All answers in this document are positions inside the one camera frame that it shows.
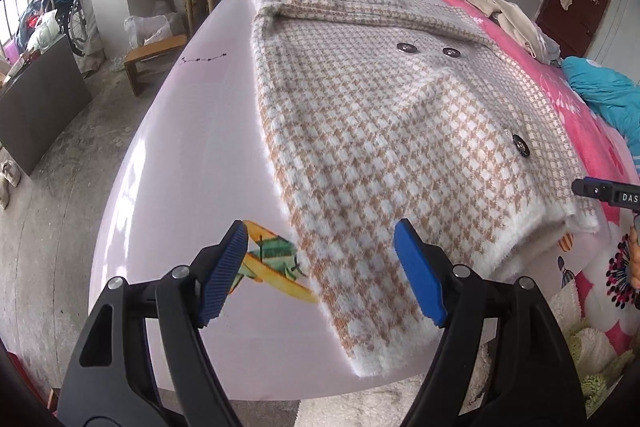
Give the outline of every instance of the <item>window railing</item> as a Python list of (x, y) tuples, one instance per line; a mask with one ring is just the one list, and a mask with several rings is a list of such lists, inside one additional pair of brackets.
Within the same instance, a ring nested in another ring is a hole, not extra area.
[(0, 0), (0, 48), (2, 55), (4, 47), (18, 32), (20, 16), (27, 9), (29, 0)]

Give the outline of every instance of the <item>pink blanket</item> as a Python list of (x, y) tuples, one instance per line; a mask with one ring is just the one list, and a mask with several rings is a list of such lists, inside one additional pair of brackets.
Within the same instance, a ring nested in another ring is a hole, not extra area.
[[(634, 185), (640, 183), (622, 136), (590, 111), (567, 84), (562, 70), (545, 66), (532, 58), (500, 26), (466, 1), (443, 1), (465, 10), (505, 53), (537, 81), (558, 112), (589, 176)], [(628, 349), (640, 325), (640, 312), (631, 305), (635, 292), (626, 280), (628, 230), (633, 216), (629, 210), (620, 211), (606, 203), (602, 207), (610, 231), (604, 251), (596, 237), (567, 233), (558, 240), (558, 247), (549, 252), (548, 257), (550, 263), (554, 263), (557, 257), (562, 286), (575, 277), (582, 315), (589, 319), (592, 327), (604, 331), (616, 352), (622, 353)], [(593, 248), (599, 250), (596, 257), (574, 276), (570, 268), (575, 256), (587, 254)]]

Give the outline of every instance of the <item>bed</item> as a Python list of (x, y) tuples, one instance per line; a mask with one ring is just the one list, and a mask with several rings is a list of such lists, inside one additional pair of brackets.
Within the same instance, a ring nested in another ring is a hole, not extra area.
[[(462, 1), (423, 1), (465, 9), (538, 83), (589, 175), (638, 183), (622, 137), (572, 94), (559, 70), (535, 62)], [(247, 219), (252, 237), (272, 240), (273, 256), (262, 257), (260, 248), (262, 262), (241, 273), (220, 318), (201, 332), (230, 399), (330, 396), (425, 373), (437, 342), (407, 351), (402, 367), (357, 376), (302, 277), (292, 254), (294, 234), (265, 161), (256, 118), (250, 49), (254, 13), (251, 0), (223, 0), (162, 86), (114, 181), (95, 247), (89, 306), (111, 277), (119, 275), (130, 283), (156, 279), (217, 243), (234, 219)], [(609, 289), (604, 274), (599, 277), (608, 267), (600, 264), (608, 263), (610, 255), (598, 254), (620, 242), (631, 215), (608, 207), (597, 212), (597, 233), (546, 238), (544, 253), (538, 253), (534, 263), (523, 256), (517, 272), (534, 277), (549, 297), (576, 277), (584, 299), (593, 301), (594, 317), (602, 316), (599, 327), (611, 330), (623, 349), (636, 317), (629, 317), (629, 307), (623, 315), (603, 311), (602, 302), (611, 301), (610, 294), (600, 298)], [(591, 272), (585, 270), (588, 265), (593, 265)], [(616, 310), (622, 311), (620, 303)], [(484, 339), (489, 340), (492, 325), (486, 326)], [(148, 336), (158, 386), (172, 389), (153, 321)]]

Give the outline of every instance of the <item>sneaker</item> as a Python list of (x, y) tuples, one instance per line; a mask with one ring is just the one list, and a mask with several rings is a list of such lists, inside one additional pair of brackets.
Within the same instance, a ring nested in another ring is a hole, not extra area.
[(0, 208), (4, 210), (9, 204), (9, 182), (0, 176)]
[(13, 160), (3, 161), (2, 164), (0, 164), (0, 172), (14, 187), (17, 187), (18, 183), (20, 183), (22, 173), (20, 172), (18, 164)]

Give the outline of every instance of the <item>concrete floor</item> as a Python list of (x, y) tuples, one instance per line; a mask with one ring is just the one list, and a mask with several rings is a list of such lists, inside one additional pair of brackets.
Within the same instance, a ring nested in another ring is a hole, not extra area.
[[(0, 338), (45, 394), (60, 387), (88, 310), (102, 212), (122, 158), (168, 71), (151, 66), (134, 97), (126, 74), (105, 64), (87, 79), (93, 101), (69, 124), (30, 177), (10, 187), (0, 212)], [(0, 161), (8, 156), (0, 151)], [(175, 394), (162, 393), (178, 409)], [(234, 402), (247, 427), (293, 426), (296, 402)]]

